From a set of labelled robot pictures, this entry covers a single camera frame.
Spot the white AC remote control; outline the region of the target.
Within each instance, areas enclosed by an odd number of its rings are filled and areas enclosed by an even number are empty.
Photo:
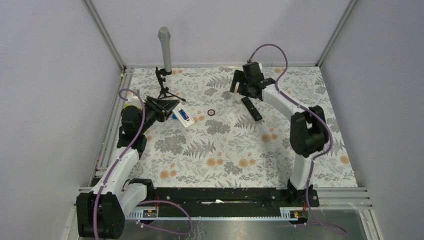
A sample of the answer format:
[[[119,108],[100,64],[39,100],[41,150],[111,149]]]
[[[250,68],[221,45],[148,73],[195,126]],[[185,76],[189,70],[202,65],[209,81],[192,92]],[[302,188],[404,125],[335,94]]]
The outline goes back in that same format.
[[[188,128],[188,127],[195,124],[194,119],[192,118],[192,116],[188,113],[188,111],[184,108],[184,106],[181,103],[179,103],[172,110],[172,113],[175,116],[175,118],[177,120],[179,120],[185,128]]]

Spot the light blue battery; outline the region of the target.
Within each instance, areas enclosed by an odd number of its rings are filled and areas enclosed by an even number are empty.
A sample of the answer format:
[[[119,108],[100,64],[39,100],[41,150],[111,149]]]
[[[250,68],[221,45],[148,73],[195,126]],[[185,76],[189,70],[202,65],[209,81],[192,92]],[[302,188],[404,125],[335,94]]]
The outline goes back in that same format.
[[[183,109],[180,109],[178,112],[185,121],[190,120],[189,115]]]

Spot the black remote control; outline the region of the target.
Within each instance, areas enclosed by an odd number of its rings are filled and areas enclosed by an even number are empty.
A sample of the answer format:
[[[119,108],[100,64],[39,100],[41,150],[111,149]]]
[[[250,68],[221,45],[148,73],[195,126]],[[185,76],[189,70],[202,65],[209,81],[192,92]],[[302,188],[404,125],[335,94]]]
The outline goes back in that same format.
[[[253,117],[253,119],[257,122],[263,119],[257,108],[254,106],[252,101],[249,99],[249,97],[245,96],[241,99],[241,102],[244,104],[244,106],[247,108],[250,115]]]

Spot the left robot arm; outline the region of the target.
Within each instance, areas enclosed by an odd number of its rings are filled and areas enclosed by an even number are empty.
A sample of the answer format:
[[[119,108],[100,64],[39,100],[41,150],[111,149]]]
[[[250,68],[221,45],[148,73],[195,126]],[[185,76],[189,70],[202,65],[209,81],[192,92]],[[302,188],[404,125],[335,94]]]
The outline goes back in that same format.
[[[147,144],[145,132],[155,122],[165,122],[180,104],[177,99],[147,97],[142,107],[129,105],[120,113],[115,156],[99,182],[76,198],[78,234],[83,238],[118,239],[126,216],[141,203],[152,204],[155,192],[137,180],[123,189],[129,174],[140,160]]]

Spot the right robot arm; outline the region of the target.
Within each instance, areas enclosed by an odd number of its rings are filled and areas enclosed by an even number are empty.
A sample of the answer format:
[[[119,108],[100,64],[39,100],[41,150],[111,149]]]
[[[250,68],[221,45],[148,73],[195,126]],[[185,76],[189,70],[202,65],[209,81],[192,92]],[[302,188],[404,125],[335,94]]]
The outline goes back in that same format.
[[[320,106],[306,107],[283,92],[276,80],[265,78],[261,64],[249,62],[235,70],[230,90],[246,98],[265,102],[290,121],[289,143],[296,153],[288,186],[287,201],[293,206],[306,199],[305,189],[311,184],[313,157],[323,151],[330,140],[324,110]]]

